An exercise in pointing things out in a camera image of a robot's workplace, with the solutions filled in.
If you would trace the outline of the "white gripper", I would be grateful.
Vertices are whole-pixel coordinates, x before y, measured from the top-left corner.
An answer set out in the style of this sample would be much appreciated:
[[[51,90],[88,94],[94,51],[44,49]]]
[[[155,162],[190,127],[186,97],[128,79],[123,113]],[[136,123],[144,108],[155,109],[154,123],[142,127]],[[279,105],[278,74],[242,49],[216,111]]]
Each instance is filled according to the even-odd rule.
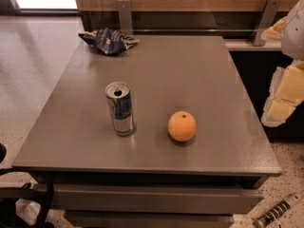
[[[278,66],[272,77],[270,95],[261,117],[261,122],[268,127],[284,124],[304,101],[304,0],[299,0],[286,18],[261,34],[264,41],[280,38],[282,52],[294,61],[286,68]]]

